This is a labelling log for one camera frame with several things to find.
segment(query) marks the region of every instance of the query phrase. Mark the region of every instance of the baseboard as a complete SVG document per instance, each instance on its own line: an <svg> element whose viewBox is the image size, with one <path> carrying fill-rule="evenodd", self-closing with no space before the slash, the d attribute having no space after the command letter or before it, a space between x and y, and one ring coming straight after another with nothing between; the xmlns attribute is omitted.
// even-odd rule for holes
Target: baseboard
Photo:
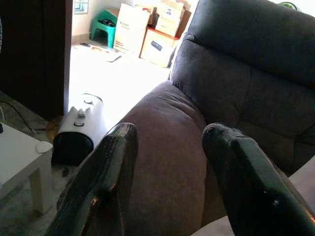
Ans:
<svg viewBox="0 0 315 236"><path fill-rule="evenodd" d="M71 38L71 45L85 42L85 41L89 40L89 38L90 38L90 33L81 34L81 35L74 35Z"/></svg>

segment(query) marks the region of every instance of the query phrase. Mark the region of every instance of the floor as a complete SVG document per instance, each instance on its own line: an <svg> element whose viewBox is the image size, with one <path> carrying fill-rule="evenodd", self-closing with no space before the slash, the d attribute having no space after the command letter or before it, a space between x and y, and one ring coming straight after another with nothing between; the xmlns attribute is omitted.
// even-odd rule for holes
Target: floor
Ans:
<svg viewBox="0 0 315 236"><path fill-rule="evenodd" d="M97 42L88 43L102 46ZM115 62L107 62L100 52L71 50L69 108L75 106L82 93L102 98L109 130L148 92L168 78L169 69L158 67L142 59L121 54ZM0 101L10 102L35 130L46 127L47 121L19 102L0 91ZM22 122L15 111L5 104L3 109L7 125L35 138L48 141L43 131L36 135ZM5 198L0 200L1 236L42 236L56 214L56 202L67 180L75 170L70 166L53 166L54 206L44 215L32 209L30 183L26 180Z"/></svg>

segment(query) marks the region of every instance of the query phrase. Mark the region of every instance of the green plastic stool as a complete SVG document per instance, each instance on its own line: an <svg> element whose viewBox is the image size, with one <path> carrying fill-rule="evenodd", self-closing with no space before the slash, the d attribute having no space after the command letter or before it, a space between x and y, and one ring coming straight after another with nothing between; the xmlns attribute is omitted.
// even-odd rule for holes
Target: green plastic stool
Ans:
<svg viewBox="0 0 315 236"><path fill-rule="evenodd" d="M104 24L98 22L99 20L104 20L104 19L111 20L112 22L115 23L115 26L111 27L111 26L107 26L107 25L104 25ZM116 24L117 24L117 17L108 11L103 11L100 15L98 15L93 20L90 40L94 39L94 35L95 35L96 30L105 31L105 32L107 32L107 46L109 48L112 48L114 46Z"/></svg>

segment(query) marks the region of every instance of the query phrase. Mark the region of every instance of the white side table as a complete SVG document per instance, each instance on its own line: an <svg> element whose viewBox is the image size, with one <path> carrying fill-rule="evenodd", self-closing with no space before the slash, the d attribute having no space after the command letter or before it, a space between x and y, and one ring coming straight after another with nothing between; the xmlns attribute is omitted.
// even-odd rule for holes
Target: white side table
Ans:
<svg viewBox="0 0 315 236"><path fill-rule="evenodd" d="M51 155L38 153L40 142L5 124L0 134L0 199L30 178L34 210L44 214L52 206Z"/></svg>

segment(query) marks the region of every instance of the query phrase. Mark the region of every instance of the dark wooden wall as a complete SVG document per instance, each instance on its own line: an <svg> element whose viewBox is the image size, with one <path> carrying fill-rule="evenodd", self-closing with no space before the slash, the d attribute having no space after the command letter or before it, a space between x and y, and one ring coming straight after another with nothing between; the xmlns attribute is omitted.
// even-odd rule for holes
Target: dark wooden wall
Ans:
<svg viewBox="0 0 315 236"><path fill-rule="evenodd" d="M0 0L0 90L46 119L67 111L72 0Z"/></svg>

